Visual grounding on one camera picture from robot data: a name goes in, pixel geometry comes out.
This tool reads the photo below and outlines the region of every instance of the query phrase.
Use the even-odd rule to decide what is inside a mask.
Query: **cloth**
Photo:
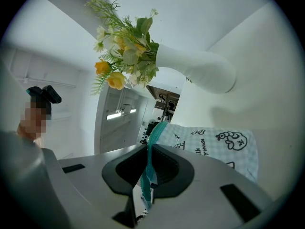
[[[249,180],[256,182],[258,172],[257,147],[255,138],[249,130],[183,127],[168,122],[160,122],[153,129],[148,139],[148,162],[145,169],[145,175],[150,182],[157,184],[151,161],[153,144],[172,146],[198,155],[216,158]],[[149,189],[142,186],[142,191],[149,191]]]

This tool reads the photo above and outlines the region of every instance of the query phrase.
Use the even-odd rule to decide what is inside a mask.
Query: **vase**
[[[193,84],[214,94],[230,91],[236,79],[235,68],[212,52],[184,52],[160,44],[156,66],[175,69]]]

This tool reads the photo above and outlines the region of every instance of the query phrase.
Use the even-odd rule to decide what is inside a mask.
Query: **white table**
[[[258,184],[272,198],[289,191],[303,163],[304,65],[289,26],[268,3],[209,51],[237,69],[226,94],[185,83],[172,124],[252,130],[259,152]]]

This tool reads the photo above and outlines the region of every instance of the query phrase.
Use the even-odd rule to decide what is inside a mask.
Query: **ceiling light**
[[[117,113],[117,114],[110,114],[107,116],[107,120],[116,118],[116,117],[120,117],[122,115],[122,113]]]

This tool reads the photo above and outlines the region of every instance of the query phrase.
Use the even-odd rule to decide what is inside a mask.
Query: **checkered cloth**
[[[257,148],[249,130],[168,123],[155,143],[219,159],[251,181],[257,179]]]

